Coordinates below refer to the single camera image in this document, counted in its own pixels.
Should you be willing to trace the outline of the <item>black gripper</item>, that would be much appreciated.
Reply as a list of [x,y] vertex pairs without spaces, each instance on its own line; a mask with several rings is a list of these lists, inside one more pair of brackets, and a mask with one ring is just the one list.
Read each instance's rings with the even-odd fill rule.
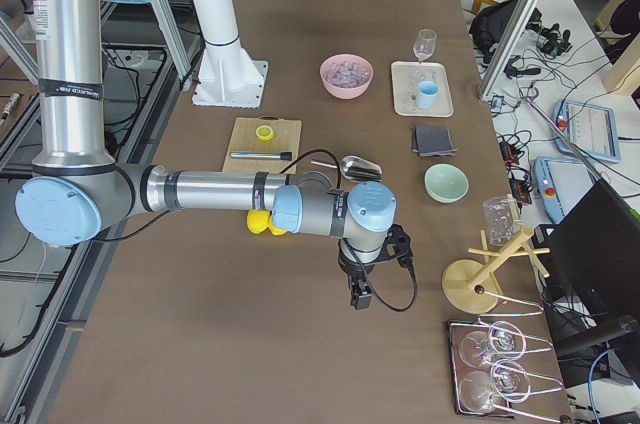
[[359,300],[360,308],[367,309],[370,306],[372,294],[376,294],[369,281],[369,275],[375,266],[393,260],[396,260],[401,268],[406,269],[411,279],[414,279],[411,237],[399,224],[391,225],[381,246],[373,251],[357,249],[346,238],[340,240],[338,263],[348,276],[350,306],[354,310],[359,309]]

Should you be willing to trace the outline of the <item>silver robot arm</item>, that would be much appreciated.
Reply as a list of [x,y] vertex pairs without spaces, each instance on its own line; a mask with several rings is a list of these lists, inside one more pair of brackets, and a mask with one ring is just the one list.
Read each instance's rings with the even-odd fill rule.
[[346,192],[311,175],[170,172],[118,163],[104,141],[103,1],[32,2],[42,149],[33,177],[15,198],[25,229],[67,247],[144,212],[265,211],[280,230],[338,240],[338,262],[357,309],[377,295],[369,280],[376,264],[396,260],[412,268],[409,236],[394,221],[395,196],[382,183],[364,182]]

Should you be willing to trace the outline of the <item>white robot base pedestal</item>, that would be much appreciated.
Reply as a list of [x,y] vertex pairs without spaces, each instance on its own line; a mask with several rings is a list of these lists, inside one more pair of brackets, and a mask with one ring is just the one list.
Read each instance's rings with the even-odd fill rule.
[[232,0],[193,0],[205,49],[193,103],[257,109],[268,63],[242,47]]

